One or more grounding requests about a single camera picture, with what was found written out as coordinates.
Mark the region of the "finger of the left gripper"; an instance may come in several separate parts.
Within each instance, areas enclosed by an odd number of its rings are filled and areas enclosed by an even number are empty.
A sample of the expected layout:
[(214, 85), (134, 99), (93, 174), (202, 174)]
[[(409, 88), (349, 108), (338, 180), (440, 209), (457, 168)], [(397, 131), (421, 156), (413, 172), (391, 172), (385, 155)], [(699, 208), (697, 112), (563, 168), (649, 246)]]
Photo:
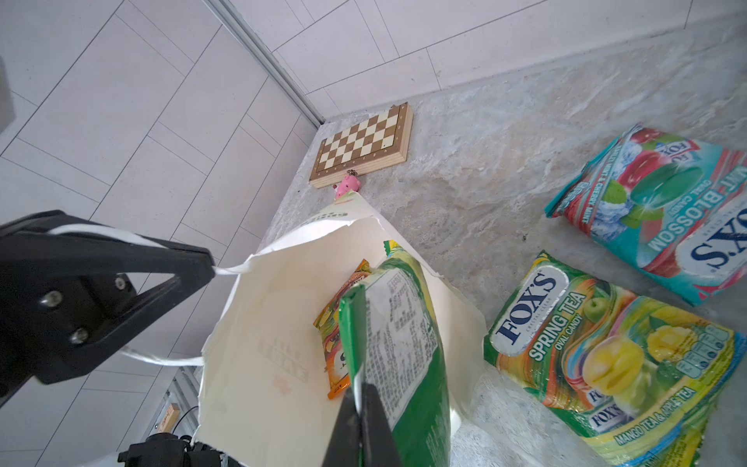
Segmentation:
[(215, 276), (206, 248), (61, 210), (2, 225), (2, 402), (89, 375)]

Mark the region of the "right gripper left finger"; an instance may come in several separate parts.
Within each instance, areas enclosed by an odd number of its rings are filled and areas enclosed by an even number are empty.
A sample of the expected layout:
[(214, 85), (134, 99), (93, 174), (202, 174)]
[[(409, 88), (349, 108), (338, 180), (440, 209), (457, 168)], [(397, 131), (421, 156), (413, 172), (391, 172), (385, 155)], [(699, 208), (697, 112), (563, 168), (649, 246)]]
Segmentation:
[(343, 402), (322, 463), (323, 467), (361, 465), (361, 425), (354, 402)]

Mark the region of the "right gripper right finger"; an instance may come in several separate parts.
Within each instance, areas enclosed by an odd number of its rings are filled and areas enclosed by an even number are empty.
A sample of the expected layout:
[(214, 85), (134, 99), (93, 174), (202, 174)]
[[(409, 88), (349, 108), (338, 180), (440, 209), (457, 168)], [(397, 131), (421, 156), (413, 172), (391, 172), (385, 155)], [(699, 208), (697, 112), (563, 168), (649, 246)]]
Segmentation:
[(395, 440), (384, 412), (377, 388), (371, 383), (362, 386), (361, 451), (365, 467), (400, 467), (402, 465)]

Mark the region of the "white paper gift bag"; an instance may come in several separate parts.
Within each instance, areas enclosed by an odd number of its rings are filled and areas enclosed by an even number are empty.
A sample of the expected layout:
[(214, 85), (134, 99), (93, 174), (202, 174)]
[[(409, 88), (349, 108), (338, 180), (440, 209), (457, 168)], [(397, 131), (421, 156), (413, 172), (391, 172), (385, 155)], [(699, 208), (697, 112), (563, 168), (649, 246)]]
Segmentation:
[(194, 439), (245, 466), (322, 466), (340, 406), (313, 323), (354, 270), (376, 268), (393, 239), (418, 260), (445, 350), (451, 436), (482, 371), (482, 314), (358, 194), (336, 200), (243, 264), (194, 364), (202, 367)]

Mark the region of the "orange candy bag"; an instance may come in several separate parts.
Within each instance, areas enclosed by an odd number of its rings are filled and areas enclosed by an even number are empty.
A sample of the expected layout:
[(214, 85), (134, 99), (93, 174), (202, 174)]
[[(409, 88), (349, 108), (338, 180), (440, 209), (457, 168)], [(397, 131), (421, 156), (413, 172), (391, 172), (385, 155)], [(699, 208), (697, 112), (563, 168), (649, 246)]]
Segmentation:
[(368, 277), (372, 268), (367, 260), (363, 260), (353, 274), (344, 282), (333, 299), (325, 305), (321, 313), (315, 319), (313, 325), (320, 332), (323, 353), (325, 357), (325, 372), (329, 379), (330, 390), (327, 397), (335, 399), (350, 385), (350, 377), (346, 359), (344, 356), (344, 345), (340, 337), (340, 301), (342, 297), (358, 282)]

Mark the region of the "green fruit candy bag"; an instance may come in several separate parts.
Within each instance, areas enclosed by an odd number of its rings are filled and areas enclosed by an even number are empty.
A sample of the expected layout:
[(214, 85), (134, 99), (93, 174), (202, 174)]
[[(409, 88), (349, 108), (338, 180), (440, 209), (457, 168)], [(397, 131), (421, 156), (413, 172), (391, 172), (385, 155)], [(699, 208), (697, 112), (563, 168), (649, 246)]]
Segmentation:
[(694, 466), (743, 334), (547, 253), (484, 338), (507, 374), (613, 466)]

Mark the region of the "teal mint candy bag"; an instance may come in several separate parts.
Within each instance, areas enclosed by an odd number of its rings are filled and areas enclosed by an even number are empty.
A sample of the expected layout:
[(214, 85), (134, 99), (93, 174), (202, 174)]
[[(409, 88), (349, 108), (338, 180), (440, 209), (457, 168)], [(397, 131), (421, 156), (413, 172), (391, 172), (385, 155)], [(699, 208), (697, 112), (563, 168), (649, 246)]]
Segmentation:
[(700, 305), (746, 276), (746, 155), (636, 125), (546, 206)]

